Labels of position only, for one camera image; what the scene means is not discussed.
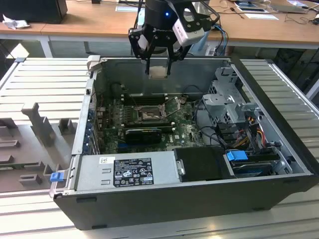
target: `desk leg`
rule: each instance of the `desk leg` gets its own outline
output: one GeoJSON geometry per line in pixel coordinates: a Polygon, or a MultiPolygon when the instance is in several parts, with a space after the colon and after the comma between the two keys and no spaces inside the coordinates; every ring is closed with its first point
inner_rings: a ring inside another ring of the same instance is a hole
{"type": "Polygon", "coordinates": [[[46,58],[53,58],[53,48],[50,40],[48,39],[41,39],[41,46],[46,58]]]}
{"type": "Polygon", "coordinates": [[[306,96],[308,97],[309,100],[312,100],[318,93],[319,91],[319,79],[317,82],[311,87],[311,89],[308,91],[306,96]]]}
{"type": "Polygon", "coordinates": [[[90,46],[89,46],[89,43],[87,41],[84,42],[84,49],[85,49],[85,52],[90,54],[91,51],[90,51],[90,46]]]}

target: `power supply label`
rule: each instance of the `power supply label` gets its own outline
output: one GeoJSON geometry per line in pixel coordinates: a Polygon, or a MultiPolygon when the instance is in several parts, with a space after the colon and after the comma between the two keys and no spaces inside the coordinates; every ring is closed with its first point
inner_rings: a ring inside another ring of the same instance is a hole
{"type": "Polygon", "coordinates": [[[154,184],[151,158],[114,160],[113,185],[115,187],[154,184]]]}

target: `blue clip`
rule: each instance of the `blue clip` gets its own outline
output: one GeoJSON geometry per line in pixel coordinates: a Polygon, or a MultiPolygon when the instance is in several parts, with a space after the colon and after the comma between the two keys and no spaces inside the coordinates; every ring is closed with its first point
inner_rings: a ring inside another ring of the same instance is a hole
{"type": "Polygon", "coordinates": [[[63,172],[52,173],[51,177],[50,177],[50,181],[51,182],[63,182],[63,176],[64,176],[63,172]]]}
{"type": "Polygon", "coordinates": [[[234,151],[230,151],[226,155],[229,161],[248,160],[248,157],[245,151],[234,150],[234,151]]]}

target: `workbench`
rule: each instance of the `workbench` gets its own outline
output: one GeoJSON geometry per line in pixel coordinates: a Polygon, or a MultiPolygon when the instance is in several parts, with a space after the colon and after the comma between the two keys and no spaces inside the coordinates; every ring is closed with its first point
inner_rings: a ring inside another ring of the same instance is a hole
{"type": "MultiPolygon", "coordinates": [[[[210,5],[221,13],[221,23],[229,35],[228,46],[300,48],[317,49],[319,47],[319,27],[312,24],[298,24],[285,21],[286,14],[274,14],[279,20],[242,19],[229,8],[234,3],[211,0],[210,5]]],[[[46,57],[53,57],[51,41],[81,41],[86,52],[90,52],[88,42],[129,42],[128,29],[133,27],[136,12],[115,11],[117,4],[90,1],[76,2],[67,0],[68,12],[61,24],[31,23],[30,28],[12,30],[0,24],[0,38],[40,41],[46,57]]],[[[308,14],[289,14],[289,17],[301,21],[300,17],[311,19],[308,14]]],[[[208,41],[217,44],[220,32],[211,32],[208,41]]]]}
{"type": "MultiPolygon", "coordinates": [[[[310,110],[305,113],[306,106],[302,106],[300,109],[296,107],[299,101],[306,100],[305,96],[294,89],[294,85],[273,64],[268,64],[264,60],[253,60],[250,62],[250,65],[252,64],[255,66],[251,67],[251,73],[259,79],[259,85],[267,92],[280,112],[283,114],[286,112],[290,117],[298,115],[308,117],[314,113],[318,114],[316,109],[313,109],[312,113],[310,110]],[[281,97],[283,92],[285,92],[285,98],[281,97]]],[[[22,122],[25,121],[21,118],[23,114],[16,112],[15,115],[12,115],[12,111],[19,111],[21,104],[28,101],[37,100],[39,104],[51,102],[54,109],[49,109],[48,104],[42,104],[39,112],[43,116],[47,116],[48,111],[51,112],[49,120],[54,123],[62,115],[60,111],[62,105],[59,102],[67,102],[67,106],[63,106],[65,108],[62,109],[63,115],[71,117],[74,122],[77,122],[80,111],[76,108],[76,103],[81,102],[81,99],[76,98],[83,97],[85,86],[82,83],[85,83],[89,78],[86,76],[85,68],[85,58],[28,58],[23,63],[14,63],[1,80],[0,110],[3,114],[13,117],[19,124],[28,124],[28,122],[22,122]],[[60,90],[68,89],[68,92],[59,94],[60,98],[55,97],[57,93],[54,92],[56,90],[54,84],[57,83],[60,85],[60,90]],[[33,91],[36,90],[37,94],[35,92],[28,93],[24,89],[27,88],[26,84],[33,91]],[[19,93],[21,86],[23,86],[23,92],[19,93]],[[9,106],[9,103],[20,105],[16,105],[15,110],[12,107],[6,107],[9,106]]],[[[294,126],[295,122],[298,121],[291,121],[290,124],[292,123],[291,126],[294,129],[298,128],[299,131],[300,128],[311,129],[312,127],[306,124],[295,124],[294,126]]],[[[318,141],[309,144],[308,147],[318,149],[318,141]]],[[[318,152],[313,151],[312,153],[316,154],[318,158],[318,152]]],[[[11,192],[0,195],[0,225],[2,225],[0,237],[11,236],[15,239],[247,239],[261,236],[281,239],[317,238],[319,230],[318,198],[319,187],[315,186],[305,193],[290,195],[269,211],[80,231],[52,201],[48,190],[37,190],[32,193],[28,191],[11,192]]]]}

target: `cable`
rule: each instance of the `cable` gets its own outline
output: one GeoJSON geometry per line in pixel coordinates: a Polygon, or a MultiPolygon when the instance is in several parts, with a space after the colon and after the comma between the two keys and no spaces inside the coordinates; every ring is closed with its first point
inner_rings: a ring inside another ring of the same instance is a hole
{"type": "Polygon", "coordinates": [[[289,16],[288,16],[288,13],[287,13],[286,16],[285,16],[285,21],[284,21],[284,22],[286,22],[286,21],[294,21],[294,22],[296,22],[296,23],[298,23],[298,24],[306,25],[309,21],[311,21],[311,20],[309,20],[308,18],[303,17],[303,16],[302,16],[302,17],[299,17],[299,19],[302,20],[303,22],[298,22],[297,20],[295,20],[295,19],[289,17],[289,16]]]}
{"type": "Polygon", "coordinates": [[[189,88],[189,87],[194,87],[194,88],[198,89],[204,95],[204,92],[197,85],[187,85],[184,87],[184,89],[181,93],[184,94],[185,91],[187,90],[187,88],[189,88]]]}
{"type": "Polygon", "coordinates": [[[223,46],[223,50],[220,52],[220,56],[221,56],[221,54],[223,54],[223,51],[225,50],[225,48],[226,48],[226,34],[225,34],[225,32],[224,32],[224,30],[222,29],[222,28],[220,28],[220,27],[218,27],[218,26],[215,26],[220,32],[221,32],[221,34],[222,34],[222,38],[224,39],[224,46],[223,46]]]}
{"type": "Polygon", "coordinates": [[[215,50],[216,52],[219,49],[219,47],[221,46],[221,43],[223,42],[223,38],[224,38],[224,34],[222,32],[220,32],[220,34],[221,34],[221,39],[220,39],[220,43],[218,44],[218,46],[215,50]]]}
{"type": "Polygon", "coordinates": [[[220,1],[219,1],[219,3],[221,3],[222,1],[225,1],[225,2],[226,2],[226,4],[227,4],[227,6],[220,6],[220,5],[218,5],[218,6],[210,6],[210,7],[228,8],[228,0],[220,0],[220,1]]]}
{"type": "Polygon", "coordinates": [[[0,42],[0,45],[6,50],[6,52],[12,57],[12,59],[15,59],[15,57],[12,56],[11,52],[4,46],[4,44],[2,42],[0,42]]]}
{"type": "Polygon", "coordinates": [[[218,30],[220,30],[220,32],[222,33],[222,37],[224,38],[224,46],[223,46],[223,50],[220,52],[220,55],[223,54],[223,52],[225,53],[226,51],[226,46],[228,44],[228,33],[226,31],[224,31],[221,27],[219,26],[215,26],[218,30]]]}
{"type": "Polygon", "coordinates": [[[238,12],[236,12],[235,8],[231,7],[230,10],[235,12],[236,14],[238,14],[241,19],[245,19],[242,15],[240,15],[238,12]]]}
{"type": "Polygon", "coordinates": [[[215,20],[213,20],[212,25],[214,25],[216,22],[218,22],[218,20],[220,19],[220,15],[218,14],[218,12],[216,12],[210,5],[208,5],[206,2],[201,1],[201,4],[203,4],[207,9],[209,9],[212,14],[214,14],[216,16],[215,20]]]}

